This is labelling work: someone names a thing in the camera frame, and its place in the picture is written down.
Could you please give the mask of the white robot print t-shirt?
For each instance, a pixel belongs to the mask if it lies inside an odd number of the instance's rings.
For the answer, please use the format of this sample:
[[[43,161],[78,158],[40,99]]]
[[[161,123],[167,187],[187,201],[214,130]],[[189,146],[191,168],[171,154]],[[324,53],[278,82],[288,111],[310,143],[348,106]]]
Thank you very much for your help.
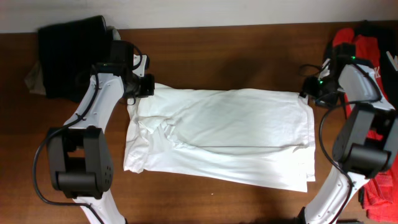
[[[306,192],[315,180],[312,108],[296,92],[176,89],[130,102],[124,170]]]

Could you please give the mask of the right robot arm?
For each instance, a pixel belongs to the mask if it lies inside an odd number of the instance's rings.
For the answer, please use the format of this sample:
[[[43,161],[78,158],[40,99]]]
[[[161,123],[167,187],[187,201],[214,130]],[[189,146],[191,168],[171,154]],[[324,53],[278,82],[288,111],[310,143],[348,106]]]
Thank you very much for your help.
[[[337,223],[352,196],[378,173],[388,170],[397,155],[397,111],[378,86],[370,60],[356,56],[354,44],[333,47],[316,76],[307,77],[300,92],[327,108],[318,129],[322,153],[331,171],[297,223]],[[340,108],[351,108],[328,154],[324,123]]]

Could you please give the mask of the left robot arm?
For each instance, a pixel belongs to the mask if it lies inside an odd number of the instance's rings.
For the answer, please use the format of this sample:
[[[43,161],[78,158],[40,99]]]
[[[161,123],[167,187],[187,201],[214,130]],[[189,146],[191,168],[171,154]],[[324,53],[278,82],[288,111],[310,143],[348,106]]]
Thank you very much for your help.
[[[50,128],[40,145],[47,150],[55,190],[82,208],[90,223],[126,223],[111,194],[114,168],[104,136],[113,109],[122,98],[136,101],[154,94],[149,57],[123,40],[111,43],[107,61],[90,71],[90,84],[74,114]]]

